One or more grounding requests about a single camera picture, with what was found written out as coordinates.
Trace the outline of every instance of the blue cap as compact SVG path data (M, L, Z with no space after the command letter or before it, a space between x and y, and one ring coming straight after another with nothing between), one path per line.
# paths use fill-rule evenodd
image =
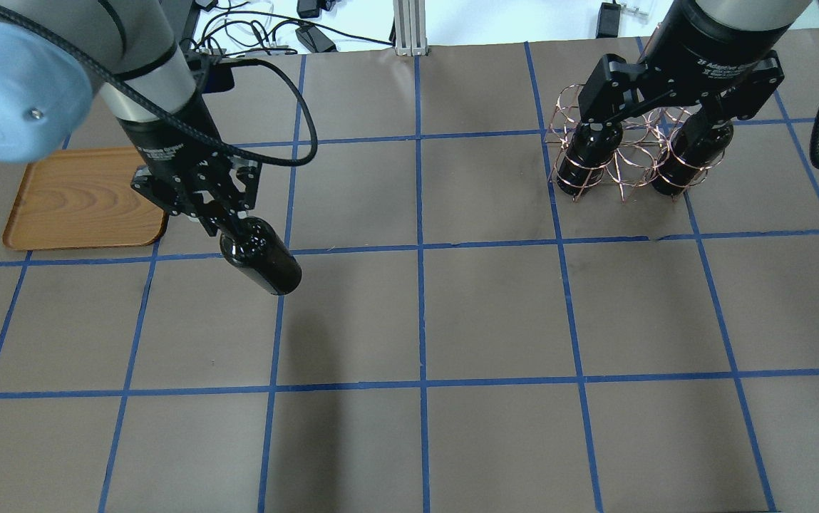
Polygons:
M33 162L86 119L93 88L73 56L0 22L0 160Z

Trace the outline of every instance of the wooden tray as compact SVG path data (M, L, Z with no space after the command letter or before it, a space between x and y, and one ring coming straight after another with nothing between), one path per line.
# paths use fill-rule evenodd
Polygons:
M3 234L15 250L133 247L165 231L165 212L131 189L133 148L60 150L26 166Z

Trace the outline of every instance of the robotic arm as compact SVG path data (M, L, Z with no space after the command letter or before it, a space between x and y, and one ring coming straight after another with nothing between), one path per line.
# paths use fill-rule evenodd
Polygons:
M640 62L609 54L592 71L578 98L581 123L557 170L559 188L576 197L601 178L594 171L622 142L622 121L655 108L699 105L651 181L661 194L682 194L731 142L731 119L754 117L783 81L772 48L809 3L674 1Z
M298 88L272 64L252 64L276 72L302 105L311 133L304 158L221 142L156 0L0 0L0 160L31 162L53 152L101 88L146 163L133 189L171 215L197 217L210 236L221 233L229 263L270 293L287 294L301 281L301 267L272 227L247 210L263 164L308 163L317 135Z

